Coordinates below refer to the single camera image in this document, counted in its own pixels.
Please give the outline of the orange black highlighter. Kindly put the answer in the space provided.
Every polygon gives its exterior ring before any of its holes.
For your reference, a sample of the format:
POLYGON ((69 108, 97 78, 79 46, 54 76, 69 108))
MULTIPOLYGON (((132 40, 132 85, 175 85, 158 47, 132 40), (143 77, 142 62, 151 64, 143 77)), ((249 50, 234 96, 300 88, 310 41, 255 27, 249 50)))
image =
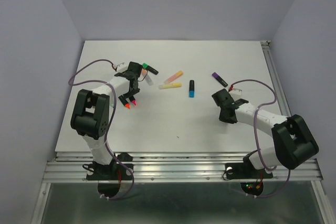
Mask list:
POLYGON ((130 109, 130 105, 129 105, 129 102, 127 101, 127 99, 123 96, 123 95, 120 95, 118 97, 119 101, 122 103, 122 105, 127 108, 127 109, 130 109))

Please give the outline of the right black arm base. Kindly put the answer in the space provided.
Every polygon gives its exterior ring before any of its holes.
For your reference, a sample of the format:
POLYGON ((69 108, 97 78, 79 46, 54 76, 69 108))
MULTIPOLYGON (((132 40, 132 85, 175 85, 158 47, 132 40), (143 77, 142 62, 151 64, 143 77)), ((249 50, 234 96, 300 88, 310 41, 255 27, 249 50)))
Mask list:
POLYGON ((240 186, 244 193, 254 197, 258 197, 262 194, 264 189, 264 179, 272 179, 273 173, 267 173, 264 168, 255 169, 249 158, 252 154, 258 154, 257 151, 253 151, 243 158, 240 163, 226 163, 225 169, 222 174, 222 179, 225 181, 235 179, 254 179, 254 182, 241 182, 240 186))

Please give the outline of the aluminium right side rail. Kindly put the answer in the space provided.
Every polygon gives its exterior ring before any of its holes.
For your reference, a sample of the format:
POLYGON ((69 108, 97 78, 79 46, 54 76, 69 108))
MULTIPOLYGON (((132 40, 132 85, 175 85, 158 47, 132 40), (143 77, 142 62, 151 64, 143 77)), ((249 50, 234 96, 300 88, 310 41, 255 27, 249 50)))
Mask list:
POLYGON ((280 78, 275 66, 275 62, 272 58, 271 50, 270 50, 270 41, 264 40, 260 42, 261 48, 264 53, 265 61, 268 67, 268 71, 271 77, 272 85, 274 87, 275 93, 278 97, 278 104, 280 108, 280 112, 283 115, 291 116, 291 111, 286 99, 286 95, 284 93, 283 87, 280 82, 280 78))

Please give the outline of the purple cap black highlighter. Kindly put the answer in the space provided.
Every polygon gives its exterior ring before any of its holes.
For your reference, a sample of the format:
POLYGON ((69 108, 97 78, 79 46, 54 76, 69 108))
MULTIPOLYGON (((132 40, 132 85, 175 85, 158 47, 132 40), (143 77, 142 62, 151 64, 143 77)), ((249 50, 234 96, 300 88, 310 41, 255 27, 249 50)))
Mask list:
POLYGON ((212 73, 212 77, 217 80, 223 87, 228 87, 228 83, 221 77, 219 76, 216 72, 212 73))

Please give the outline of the aluminium front rail frame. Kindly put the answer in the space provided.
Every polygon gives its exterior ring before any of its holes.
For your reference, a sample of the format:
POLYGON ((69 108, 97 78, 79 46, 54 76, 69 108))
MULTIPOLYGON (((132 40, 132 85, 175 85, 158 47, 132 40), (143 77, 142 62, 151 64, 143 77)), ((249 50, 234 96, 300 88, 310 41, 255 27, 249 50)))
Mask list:
MULTIPOLYGON (((133 153, 136 183, 221 182, 225 165, 241 162, 244 153, 133 153)), ((86 182, 83 164, 89 153, 59 153, 47 163, 44 183, 86 182)))

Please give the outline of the yellow clear highlighter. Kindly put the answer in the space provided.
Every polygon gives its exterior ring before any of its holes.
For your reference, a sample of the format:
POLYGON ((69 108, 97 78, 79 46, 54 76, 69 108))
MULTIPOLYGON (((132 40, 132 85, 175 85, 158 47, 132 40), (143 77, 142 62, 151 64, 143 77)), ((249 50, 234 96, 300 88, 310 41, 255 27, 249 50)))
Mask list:
POLYGON ((159 85, 159 89, 171 89, 171 88, 180 88, 182 84, 180 82, 174 82, 174 83, 167 83, 167 84, 161 84, 159 85))

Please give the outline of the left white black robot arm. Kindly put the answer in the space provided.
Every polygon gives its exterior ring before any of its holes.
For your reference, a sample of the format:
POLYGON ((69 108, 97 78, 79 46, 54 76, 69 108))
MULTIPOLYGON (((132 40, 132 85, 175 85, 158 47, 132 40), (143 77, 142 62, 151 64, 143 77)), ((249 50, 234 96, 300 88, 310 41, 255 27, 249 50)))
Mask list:
POLYGON ((116 156, 107 142, 117 102, 121 102, 126 108, 130 107, 130 103, 137 104, 135 95, 140 92, 139 78, 143 66, 131 61, 126 67, 113 64, 112 69, 115 75, 109 81, 87 80, 74 83, 74 77, 69 80, 71 86, 100 84, 94 89, 81 89, 78 92, 70 126, 86 141, 93 156, 93 163, 99 165, 98 171, 106 179, 113 178, 117 172, 117 166, 113 163, 116 156))

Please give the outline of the green cap black highlighter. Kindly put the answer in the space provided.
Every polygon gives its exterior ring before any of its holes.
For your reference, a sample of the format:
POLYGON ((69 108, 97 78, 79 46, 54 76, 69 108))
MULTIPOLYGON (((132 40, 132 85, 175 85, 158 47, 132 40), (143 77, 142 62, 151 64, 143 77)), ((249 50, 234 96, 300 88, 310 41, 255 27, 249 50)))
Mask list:
POLYGON ((150 73, 152 73, 154 75, 158 75, 159 74, 159 72, 156 69, 154 69, 153 67, 151 67, 147 63, 143 63, 142 67, 143 67, 143 69, 145 69, 146 71, 148 71, 148 72, 150 72, 150 73))

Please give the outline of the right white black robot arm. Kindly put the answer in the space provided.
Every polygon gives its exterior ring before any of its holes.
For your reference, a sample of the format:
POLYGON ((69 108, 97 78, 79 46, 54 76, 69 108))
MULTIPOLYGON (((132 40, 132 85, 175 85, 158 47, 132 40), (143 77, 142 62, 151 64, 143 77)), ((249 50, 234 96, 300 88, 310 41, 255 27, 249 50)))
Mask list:
POLYGON ((212 98, 220 108, 221 122, 243 123, 254 128, 256 150, 243 158, 244 175, 253 177, 261 169, 270 170, 279 165, 293 170, 318 154, 318 144, 303 117, 297 114, 286 117, 261 110, 245 99, 234 100, 226 89, 214 93, 212 98), (272 137, 273 147, 260 149, 258 130, 272 137))

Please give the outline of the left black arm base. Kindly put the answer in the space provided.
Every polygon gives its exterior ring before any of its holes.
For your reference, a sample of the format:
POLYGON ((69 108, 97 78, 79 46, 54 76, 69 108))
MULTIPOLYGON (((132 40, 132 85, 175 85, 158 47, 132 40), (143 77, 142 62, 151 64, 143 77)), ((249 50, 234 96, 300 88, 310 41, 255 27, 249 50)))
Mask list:
POLYGON ((133 157, 128 153, 121 153, 116 158, 121 162, 117 162, 112 158, 109 164, 102 165, 95 161, 90 164, 83 164, 82 168, 86 171, 86 180, 99 181, 99 180, 132 180, 131 172, 133 171, 133 157))

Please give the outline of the blue cap black highlighter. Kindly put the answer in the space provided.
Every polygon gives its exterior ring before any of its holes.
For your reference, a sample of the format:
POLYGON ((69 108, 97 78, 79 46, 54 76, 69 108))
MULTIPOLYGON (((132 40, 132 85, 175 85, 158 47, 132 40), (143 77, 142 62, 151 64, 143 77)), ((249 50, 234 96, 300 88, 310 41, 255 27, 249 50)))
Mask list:
POLYGON ((193 98, 195 96, 195 81, 194 80, 189 81, 188 96, 190 98, 193 98))

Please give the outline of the orange cap clear highlighter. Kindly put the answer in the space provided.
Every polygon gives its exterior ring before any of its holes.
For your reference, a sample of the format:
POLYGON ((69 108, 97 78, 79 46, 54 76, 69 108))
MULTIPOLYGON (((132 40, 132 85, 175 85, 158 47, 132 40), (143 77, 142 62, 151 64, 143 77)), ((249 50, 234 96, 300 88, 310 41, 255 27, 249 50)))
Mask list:
POLYGON ((142 75, 143 75, 143 80, 150 86, 153 85, 153 81, 152 79, 150 78, 148 72, 145 70, 145 69, 142 69, 142 75))

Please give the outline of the pink black highlighter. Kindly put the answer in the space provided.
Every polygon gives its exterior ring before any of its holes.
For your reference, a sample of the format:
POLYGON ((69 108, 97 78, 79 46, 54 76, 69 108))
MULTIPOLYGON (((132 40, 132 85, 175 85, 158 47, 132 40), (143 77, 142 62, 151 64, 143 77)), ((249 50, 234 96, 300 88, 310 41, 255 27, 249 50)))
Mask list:
POLYGON ((134 97, 133 95, 129 97, 129 100, 130 100, 130 102, 131 102, 132 104, 134 104, 135 106, 137 105, 137 101, 136 101, 136 99, 135 99, 135 97, 134 97))

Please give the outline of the peach clear highlighter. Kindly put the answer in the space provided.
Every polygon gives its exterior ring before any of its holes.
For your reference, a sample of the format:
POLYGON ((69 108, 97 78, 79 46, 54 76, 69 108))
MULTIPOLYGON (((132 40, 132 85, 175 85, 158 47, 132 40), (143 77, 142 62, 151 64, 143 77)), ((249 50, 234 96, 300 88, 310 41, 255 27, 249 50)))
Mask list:
POLYGON ((183 71, 180 70, 180 71, 178 71, 177 73, 175 73, 174 75, 170 76, 168 79, 166 79, 166 80, 164 81, 164 84, 171 83, 171 82, 173 82, 174 80, 176 80, 177 78, 179 78, 179 77, 182 76, 182 75, 183 75, 183 71))

